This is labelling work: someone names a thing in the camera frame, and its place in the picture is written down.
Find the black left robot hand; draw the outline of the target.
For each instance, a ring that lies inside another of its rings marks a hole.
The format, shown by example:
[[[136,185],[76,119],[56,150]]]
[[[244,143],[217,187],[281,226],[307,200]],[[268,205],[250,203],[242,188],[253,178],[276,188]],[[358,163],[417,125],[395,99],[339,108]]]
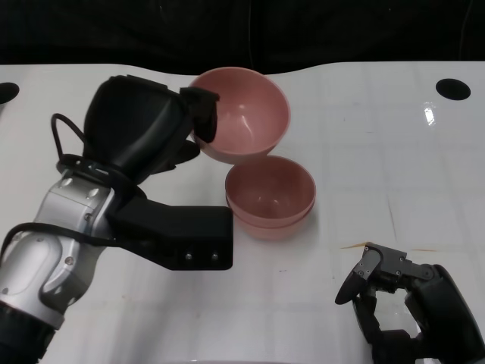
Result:
[[[199,87],[174,92],[164,84],[116,76],[96,91],[86,113],[83,155],[135,184],[196,158],[217,131],[220,96]]]

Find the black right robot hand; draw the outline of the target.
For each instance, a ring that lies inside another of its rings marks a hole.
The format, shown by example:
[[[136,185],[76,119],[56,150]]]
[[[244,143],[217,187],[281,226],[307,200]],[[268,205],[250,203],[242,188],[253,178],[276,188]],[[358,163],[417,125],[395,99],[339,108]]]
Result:
[[[398,289],[407,293],[405,305],[420,329],[416,337],[404,330],[382,330],[375,316],[376,293],[394,294]],[[415,264],[405,252],[366,243],[335,303],[352,303],[375,363],[484,361],[484,340],[477,323],[451,275],[441,265]]]

